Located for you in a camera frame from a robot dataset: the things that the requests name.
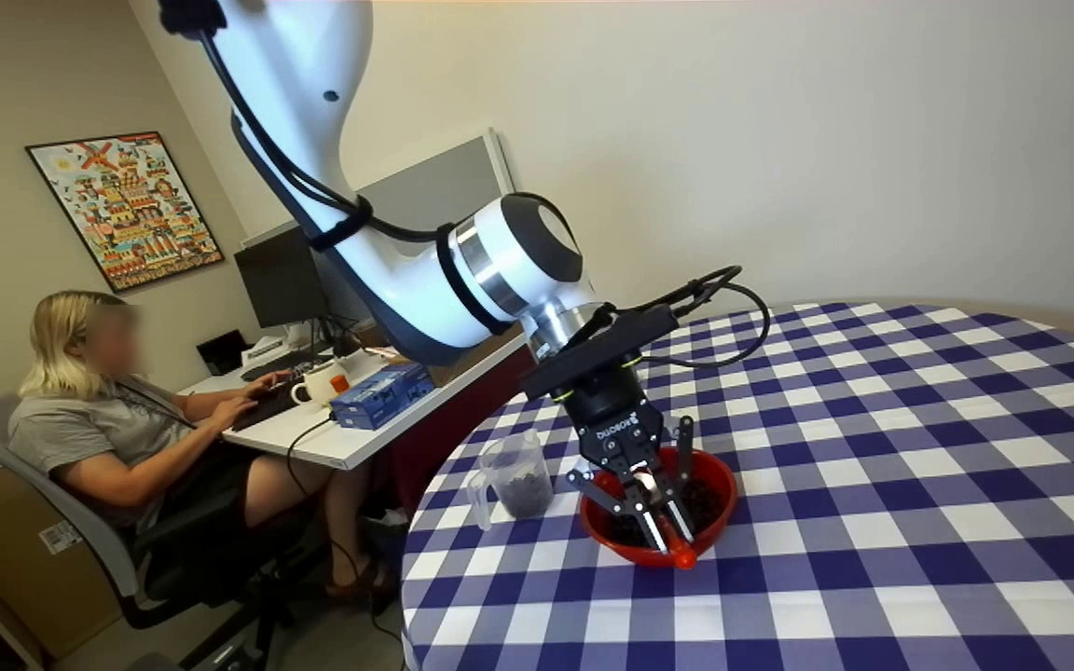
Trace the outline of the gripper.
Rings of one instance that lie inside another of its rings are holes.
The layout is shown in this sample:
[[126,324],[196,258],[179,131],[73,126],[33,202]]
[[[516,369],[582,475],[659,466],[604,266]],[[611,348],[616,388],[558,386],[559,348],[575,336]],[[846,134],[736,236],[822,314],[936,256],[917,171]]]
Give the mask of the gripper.
[[580,378],[561,396],[561,404],[578,436],[579,454],[606,471],[571,469],[566,481],[585,500],[613,516],[613,525],[640,533],[643,544],[668,554],[670,544],[690,544],[695,523],[687,510],[686,486],[694,467],[695,424],[679,420],[672,433],[674,463],[662,460],[659,484],[648,469],[638,469],[630,483],[613,494],[600,485],[601,476],[632,472],[655,460],[665,420],[649,403],[638,377],[640,360],[615,365]]

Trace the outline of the blue white checkered tablecloth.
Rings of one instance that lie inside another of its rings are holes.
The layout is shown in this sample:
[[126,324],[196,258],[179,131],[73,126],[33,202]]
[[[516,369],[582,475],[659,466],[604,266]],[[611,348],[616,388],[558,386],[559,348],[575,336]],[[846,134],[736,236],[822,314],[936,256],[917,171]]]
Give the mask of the blue white checkered tablecloth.
[[[644,365],[729,464],[694,569],[587,538],[570,421],[517,395],[442,464],[406,535],[419,671],[1074,671],[1074,335],[957,308],[777,310],[741,365]],[[475,523],[487,446],[534,429],[554,498]]]

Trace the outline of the person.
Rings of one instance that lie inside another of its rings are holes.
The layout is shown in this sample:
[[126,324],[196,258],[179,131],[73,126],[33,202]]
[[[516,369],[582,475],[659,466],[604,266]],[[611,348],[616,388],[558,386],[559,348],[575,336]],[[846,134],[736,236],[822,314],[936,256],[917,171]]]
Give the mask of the person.
[[18,460],[120,533],[142,533],[217,493],[236,493],[227,529],[255,529],[317,505],[331,542],[329,595],[389,598],[397,580],[358,529],[371,468],[340,471],[224,442],[253,406],[246,386],[180,395],[142,377],[137,315],[114,294],[67,290],[38,302],[33,365],[8,422]]

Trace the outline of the grey office chair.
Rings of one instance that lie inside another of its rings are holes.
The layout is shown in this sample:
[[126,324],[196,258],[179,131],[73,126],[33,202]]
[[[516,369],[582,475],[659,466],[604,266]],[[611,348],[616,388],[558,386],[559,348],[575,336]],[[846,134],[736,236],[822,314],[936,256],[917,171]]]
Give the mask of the grey office chair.
[[294,606],[323,595],[308,582],[329,556],[310,539],[311,507],[299,505],[255,529],[227,529],[227,522],[238,517],[238,496],[223,492],[166,515],[146,531],[119,533],[8,450],[8,418],[17,404],[13,395],[0,398],[0,466],[21,477],[72,524],[132,628],[153,628],[195,606],[236,606],[179,662],[149,654],[129,671],[266,671],[274,633],[295,624]]

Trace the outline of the red bowl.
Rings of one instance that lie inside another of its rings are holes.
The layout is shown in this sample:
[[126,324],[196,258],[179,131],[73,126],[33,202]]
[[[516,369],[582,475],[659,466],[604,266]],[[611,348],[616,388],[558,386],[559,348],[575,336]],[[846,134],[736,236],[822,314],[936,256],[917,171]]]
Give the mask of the red bowl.
[[[699,541],[694,540],[691,543],[691,548],[695,549],[697,559],[699,559],[706,551],[710,551],[717,543],[727,529],[734,510],[737,509],[737,502],[740,500],[740,491],[738,491],[732,469],[727,466],[727,463],[717,460],[716,456],[711,454],[702,453],[702,451],[696,451],[694,458],[692,477],[716,488],[721,496],[724,497],[725,502],[717,521],[708,527],[707,530],[703,530],[702,538]],[[654,549],[632,548],[632,545],[621,545],[606,539],[603,531],[597,528],[598,524],[608,523],[606,515],[609,515],[609,513],[605,513],[597,504],[585,500],[584,497],[580,498],[578,521],[580,527],[587,534],[587,538],[592,538],[601,548],[609,549],[609,551],[621,556],[622,559],[632,561],[632,564],[640,566],[640,568],[674,568],[672,560],[667,555],[661,554],[661,552],[654,551]]]

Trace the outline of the orange handled spoon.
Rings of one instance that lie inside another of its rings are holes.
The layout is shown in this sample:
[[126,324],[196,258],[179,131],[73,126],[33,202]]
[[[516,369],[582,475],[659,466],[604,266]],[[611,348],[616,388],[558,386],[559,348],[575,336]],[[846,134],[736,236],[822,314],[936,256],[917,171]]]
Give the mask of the orange handled spoon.
[[662,486],[648,469],[638,469],[634,477],[640,492],[636,509],[651,534],[652,548],[667,555],[674,568],[694,568],[697,561],[697,553],[691,548],[694,535],[681,506],[674,500],[673,492],[668,486]]

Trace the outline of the colourful framed poster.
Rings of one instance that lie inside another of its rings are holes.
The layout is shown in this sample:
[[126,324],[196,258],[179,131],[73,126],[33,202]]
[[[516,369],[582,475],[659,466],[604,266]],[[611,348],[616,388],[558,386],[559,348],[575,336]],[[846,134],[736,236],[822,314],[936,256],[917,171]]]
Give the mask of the colourful framed poster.
[[226,256],[156,131],[25,148],[114,294]]

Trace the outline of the clear plastic measuring cup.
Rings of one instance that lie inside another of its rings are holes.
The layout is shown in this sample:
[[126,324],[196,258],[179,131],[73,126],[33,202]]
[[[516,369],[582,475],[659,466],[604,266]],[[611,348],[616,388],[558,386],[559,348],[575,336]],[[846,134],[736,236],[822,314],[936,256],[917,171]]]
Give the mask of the clear plastic measuring cup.
[[504,437],[487,446],[466,480],[471,515],[481,530],[493,527],[494,506],[517,521],[541,517],[554,498],[553,480],[546,467],[543,443],[534,429]]

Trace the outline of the blue box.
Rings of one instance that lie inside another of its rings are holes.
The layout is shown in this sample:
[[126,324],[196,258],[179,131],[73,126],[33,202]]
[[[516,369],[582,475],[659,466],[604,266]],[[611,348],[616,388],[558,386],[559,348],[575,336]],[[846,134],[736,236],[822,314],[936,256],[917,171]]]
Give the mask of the blue box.
[[376,431],[434,390],[425,366],[387,365],[331,400],[331,419],[339,426]]

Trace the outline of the white desk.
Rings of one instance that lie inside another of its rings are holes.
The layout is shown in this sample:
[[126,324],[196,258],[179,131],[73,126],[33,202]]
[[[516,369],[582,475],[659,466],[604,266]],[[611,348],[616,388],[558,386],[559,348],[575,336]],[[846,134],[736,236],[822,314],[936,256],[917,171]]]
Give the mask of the white desk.
[[461,371],[445,385],[435,388],[375,431],[346,428],[325,419],[323,408],[297,406],[246,431],[227,431],[227,440],[263,450],[264,453],[289,455],[294,458],[324,464],[337,469],[353,469],[371,460],[406,431],[434,415],[458,398],[474,383],[485,382],[490,373],[502,371],[504,363],[531,361],[523,333],[513,330],[507,335],[483,342],[460,361]]

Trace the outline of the heap of dark beans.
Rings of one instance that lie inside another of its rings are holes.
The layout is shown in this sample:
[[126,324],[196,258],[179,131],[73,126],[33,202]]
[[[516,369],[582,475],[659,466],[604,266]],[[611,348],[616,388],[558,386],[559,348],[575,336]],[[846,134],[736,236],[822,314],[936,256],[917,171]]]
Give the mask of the heap of dark beans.
[[[712,526],[719,519],[719,514],[724,509],[724,497],[711,487],[708,483],[697,480],[694,477],[690,480],[681,492],[681,504],[686,507],[691,522],[695,524],[695,540],[702,539],[703,530]],[[598,530],[603,531],[606,539],[621,545],[632,545],[632,548],[651,548],[645,540],[640,524],[632,515],[606,515],[608,523],[598,524]]]

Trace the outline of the white mug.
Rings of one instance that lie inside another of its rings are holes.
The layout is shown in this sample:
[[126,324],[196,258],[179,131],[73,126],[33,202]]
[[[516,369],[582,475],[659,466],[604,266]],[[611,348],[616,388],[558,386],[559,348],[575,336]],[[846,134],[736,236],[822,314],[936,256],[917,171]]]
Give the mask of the white mug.
[[347,370],[338,360],[329,360],[313,366],[302,374],[289,392],[290,399],[297,406],[328,406],[351,386]]

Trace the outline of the black monitor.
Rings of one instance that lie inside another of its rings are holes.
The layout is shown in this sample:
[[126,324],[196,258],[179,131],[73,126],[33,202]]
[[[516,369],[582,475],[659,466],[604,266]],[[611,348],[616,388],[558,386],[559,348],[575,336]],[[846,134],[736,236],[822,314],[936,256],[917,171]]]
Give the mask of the black monitor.
[[310,322],[331,310],[310,239],[297,227],[244,246],[234,262],[261,327]]

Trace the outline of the small black device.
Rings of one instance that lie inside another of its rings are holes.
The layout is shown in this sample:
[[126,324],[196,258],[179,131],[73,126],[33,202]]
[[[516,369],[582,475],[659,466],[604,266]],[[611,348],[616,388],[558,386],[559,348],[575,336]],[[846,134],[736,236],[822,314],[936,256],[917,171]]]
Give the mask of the small black device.
[[212,377],[224,377],[243,368],[243,353],[250,347],[240,330],[231,330],[199,342],[195,350]]

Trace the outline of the black keyboard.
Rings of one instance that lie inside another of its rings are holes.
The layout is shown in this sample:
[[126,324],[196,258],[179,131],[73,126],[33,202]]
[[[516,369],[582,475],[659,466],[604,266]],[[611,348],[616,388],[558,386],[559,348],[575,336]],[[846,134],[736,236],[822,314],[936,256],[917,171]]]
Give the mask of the black keyboard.
[[250,385],[253,406],[241,413],[231,431],[246,431],[309,402],[306,391],[304,402],[297,399],[297,388],[303,382],[304,374],[297,370],[272,371],[257,378]]

